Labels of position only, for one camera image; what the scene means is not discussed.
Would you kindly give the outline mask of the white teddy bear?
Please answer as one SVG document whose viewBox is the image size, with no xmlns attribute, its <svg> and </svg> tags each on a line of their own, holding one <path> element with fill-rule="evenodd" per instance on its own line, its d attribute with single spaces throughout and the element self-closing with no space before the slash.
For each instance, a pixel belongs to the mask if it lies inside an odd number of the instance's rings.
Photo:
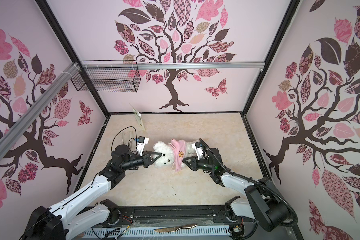
<svg viewBox="0 0 360 240">
<path fill-rule="evenodd" d="M 154 147 L 153 147 L 154 152 L 163 154 L 158 160 L 155 161 L 154 165 L 155 165 L 156 168 L 162 168 L 162 167 L 168 167 L 168 166 L 171 166 L 173 168 L 174 153 L 172 151 L 172 148 L 169 146 L 169 143 L 164 143 L 162 141 L 159 141 L 156 144 L 154 144 Z M 184 156 L 184 158 L 192 157 L 192 156 L 196 155 L 195 150 L 193 150 L 193 148 L 192 148 L 193 143 L 194 142 L 186 142 L 186 144 L 187 144 L 187 153 Z"/>
</svg>

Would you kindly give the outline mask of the pink teddy hoodie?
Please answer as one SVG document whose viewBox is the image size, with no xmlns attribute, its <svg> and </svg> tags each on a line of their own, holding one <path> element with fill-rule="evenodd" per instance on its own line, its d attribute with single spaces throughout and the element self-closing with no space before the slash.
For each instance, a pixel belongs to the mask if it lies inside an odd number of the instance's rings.
<svg viewBox="0 0 360 240">
<path fill-rule="evenodd" d="M 169 146 L 172 148 L 174 153 L 173 168 L 175 169 L 175 172 L 179 172 L 183 168 L 183 159 L 187 153 L 187 144 L 184 140 L 177 141 L 172 139 Z"/>
</svg>

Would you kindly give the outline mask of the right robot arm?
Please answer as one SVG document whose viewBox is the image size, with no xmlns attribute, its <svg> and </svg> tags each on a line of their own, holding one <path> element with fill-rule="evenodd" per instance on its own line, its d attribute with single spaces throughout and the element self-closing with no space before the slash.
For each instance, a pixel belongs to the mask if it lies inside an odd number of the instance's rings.
<svg viewBox="0 0 360 240">
<path fill-rule="evenodd" d="M 268 178 L 254 180 L 233 172 L 223 164 L 218 149 L 198 148 L 195 156 L 183 159 L 183 164 L 192 171 L 208 173 L 217 185 L 245 195 L 244 200 L 236 198 L 228 203 L 235 216 L 255 220 L 267 232 L 297 222 L 293 208 L 272 181 Z"/>
</svg>

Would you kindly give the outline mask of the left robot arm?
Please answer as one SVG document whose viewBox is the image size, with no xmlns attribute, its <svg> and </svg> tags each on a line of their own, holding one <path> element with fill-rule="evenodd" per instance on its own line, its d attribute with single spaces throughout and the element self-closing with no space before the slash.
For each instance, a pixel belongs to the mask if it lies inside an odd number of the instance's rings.
<svg viewBox="0 0 360 240">
<path fill-rule="evenodd" d="M 126 171 L 147 168 L 162 156 L 152 151 L 134 154 L 127 145 L 117 146 L 106 167 L 93 180 L 66 199 L 45 208 L 35 209 L 28 221 L 22 240 L 71 240 L 87 229 L 119 217 L 118 206 L 104 200 L 90 210 L 85 208 L 118 185 Z"/>
</svg>

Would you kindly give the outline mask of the metal kitchen tongs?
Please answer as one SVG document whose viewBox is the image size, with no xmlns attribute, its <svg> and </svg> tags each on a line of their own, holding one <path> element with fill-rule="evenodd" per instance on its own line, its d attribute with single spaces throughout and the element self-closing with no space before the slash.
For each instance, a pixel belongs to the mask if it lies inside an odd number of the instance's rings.
<svg viewBox="0 0 360 240">
<path fill-rule="evenodd" d="M 124 145 L 127 145 L 130 150 L 133 150 L 133 141 L 134 133 L 132 131 L 123 131 L 122 132 L 122 142 Z"/>
</svg>

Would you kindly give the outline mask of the aluminium crossbar rear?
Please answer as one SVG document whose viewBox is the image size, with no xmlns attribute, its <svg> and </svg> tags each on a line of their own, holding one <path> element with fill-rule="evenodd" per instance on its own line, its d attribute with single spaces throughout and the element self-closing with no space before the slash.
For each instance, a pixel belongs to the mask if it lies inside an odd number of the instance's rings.
<svg viewBox="0 0 360 240">
<path fill-rule="evenodd" d="M 82 64 L 84 68 L 132 68 L 139 70 L 173 69 L 263 69 L 264 62 L 226 62 L 226 63 L 133 63 L 133 64 Z"/>
</svg>

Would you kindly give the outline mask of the aluminium crossbar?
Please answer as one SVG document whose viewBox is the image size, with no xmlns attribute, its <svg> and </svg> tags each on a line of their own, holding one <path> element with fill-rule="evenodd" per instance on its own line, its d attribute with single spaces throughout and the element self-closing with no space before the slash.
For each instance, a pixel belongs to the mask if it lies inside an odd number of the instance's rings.
<svg viewBox="0 0 360 240">
<path fill-rule="evenodd" d="M 84 68 L 132 68 L 139 70 L 173 69 L 263 69 L 264 62 L 226 62 L 226 63 L 133 63 L 133 64 L 82 64 Z"/>
<path fill-rule="evenodd" d="M 11 127 L 7 134 L 0 139 L 0 161 L 4 158 L 10 148 L 24 134 L 31 123 L 39 116 L 42 110 L 50 103 L 59 90 L 79 71 L 77 63 L 70 64 L 51 86 L 42 94 L 34 104 L 23 114 Z"/>
</svg>

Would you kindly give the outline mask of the aluminium crossbar left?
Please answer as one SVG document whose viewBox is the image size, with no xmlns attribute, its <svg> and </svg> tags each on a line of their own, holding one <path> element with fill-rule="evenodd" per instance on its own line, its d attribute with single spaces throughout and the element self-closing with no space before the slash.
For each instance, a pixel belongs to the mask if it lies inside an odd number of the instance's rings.
<svg viewBox="0 0 360 240">
<path fill-rule="evenodd" d="M 11 127 L 7 134 L 0 139 L 0 161 L 4 158 L 10 148 L 24 134 L 31 123 L 39 116 L 42 110 L 50 103 L 59 90 L 79 71 L 77 63 L 70 64 L 51 86 L 42 94 L 34 104 L 23 114 Z"/>
</svg>

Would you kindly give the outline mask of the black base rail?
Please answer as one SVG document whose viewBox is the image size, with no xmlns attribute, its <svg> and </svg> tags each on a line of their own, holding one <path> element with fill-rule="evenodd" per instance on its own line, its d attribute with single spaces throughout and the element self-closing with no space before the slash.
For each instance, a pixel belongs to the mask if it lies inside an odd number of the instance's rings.
<svg viewBox="0 0 360 240">
<path fill-rule="evenodd" d="M 118 207 L 122 223 L 160 223 L 163 221 L 204 221 L 211 220 L 216 224 L 234 225 L 235 223 L 249 223 L 254 219 L 240 217 L 226 205 L 198 205 L 198 206 L 140 206 Z"/>
</svg>

